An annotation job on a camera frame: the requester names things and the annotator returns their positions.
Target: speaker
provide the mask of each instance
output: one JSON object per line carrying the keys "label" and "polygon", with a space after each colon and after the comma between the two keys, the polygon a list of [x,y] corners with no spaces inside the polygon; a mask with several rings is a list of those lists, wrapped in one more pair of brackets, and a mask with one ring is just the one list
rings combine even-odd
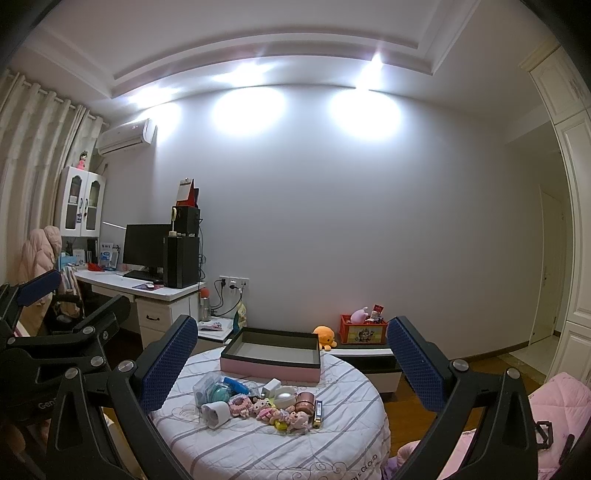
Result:
{"label": "speaker", "polygon": [[186,235],[199,234],[199,215],[201,210],[197,207],[179,205],[173,207],[177,211],[177,217],[174,221],[174,230]]}

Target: cabinet door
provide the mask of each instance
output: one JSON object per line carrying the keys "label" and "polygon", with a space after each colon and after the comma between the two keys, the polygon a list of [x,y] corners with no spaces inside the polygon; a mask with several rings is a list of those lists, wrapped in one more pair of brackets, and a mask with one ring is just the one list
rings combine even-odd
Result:
{"label": "cabinet door", "polygon": [[591,328],[591,118],[586,111],[556,125],[569,179],[573,229],[569,322]]}
{"label": "cabinet door", "polygon": [[55,225],[63,236],[80,236],[88,172],[66,167],[61,173]]}
{"label": "cabinet door", "polygon": [[95,173],[88,173],[84,211],[82,213],[82,230],[80,236],[100,235],[100,214],[105,194],[105,178]]}
{"label": "cabinet door", "polygon": [[584,110],[585,102],[591,101],[585,83],[562,47],[534,68],[531,76],[554,124]]}
{"label": "cabinet door", "polygon": [[556,358],[548,377],[567,372],[589,386],[591,376],[591,329],[566,322]]}

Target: red storage box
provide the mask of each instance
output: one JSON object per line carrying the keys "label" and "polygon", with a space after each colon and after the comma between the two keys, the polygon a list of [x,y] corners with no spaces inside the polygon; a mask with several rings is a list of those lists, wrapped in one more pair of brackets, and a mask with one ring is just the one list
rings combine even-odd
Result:
{"label": "red storage box", "polygon": [[358,345],[379,345],[386,343],[388,322],[351,323],[351,315],[340,316],[340,340],[343,343]]}

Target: blue padded grip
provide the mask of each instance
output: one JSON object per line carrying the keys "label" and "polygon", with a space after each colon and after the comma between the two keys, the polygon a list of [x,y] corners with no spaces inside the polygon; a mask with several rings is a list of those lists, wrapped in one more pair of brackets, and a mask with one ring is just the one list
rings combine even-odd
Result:
{"label": "blue padded grip", "polygon": [[445,379],[400,319],[390,320],[386,336],[388,346],[423,407],[434,412],[442,411],[447,403]]}
{"label": "blue padded grip", "polygon": [[57,290],[60,286],[61,275],[57,270],[50,270],[30,282],[21,285],[18,290],[17,304],[19,307],[28,307],[45,295]]}
{"label": "blue padded grip", "polygon": [[197,322],[187,317],[144,375],[139,397],[144,412],[162,407],[197,343],[197,333]]}

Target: door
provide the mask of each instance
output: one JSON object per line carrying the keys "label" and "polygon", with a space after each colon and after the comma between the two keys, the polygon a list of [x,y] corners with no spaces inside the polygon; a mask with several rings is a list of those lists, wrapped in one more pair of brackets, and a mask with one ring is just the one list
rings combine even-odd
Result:
{"label": "door", "polygon": [[531,71],[554,124],[579,113],[590,101],[589,91],[577,69],[560,47]]}
{"label": "door", "polygon": [[61,207],[56,208],[55,225],[63,236],[80,236],[87,172],[66,167],[60,180]]}
{"label": "door", "polygon": [[591,328],[591,118],[586,111],[556,125],[569,178],[573,225],[572,287],[566,319]]}
{"label": "door", "polygon": [[560,372],[591,384],[591,329],[566,322],[548,378]]}
{"label": "door", "polygon": [[80,236],[98,237],[100,235],[100,214],[102,212],[104,194],[105,178],[88,172]]}
{"label": "door", "polygon": [[543,265],[538,309],[530,345],[553,335],[560,310],[566,258],[566,233],[562,204],[540,190],[543,218]]}

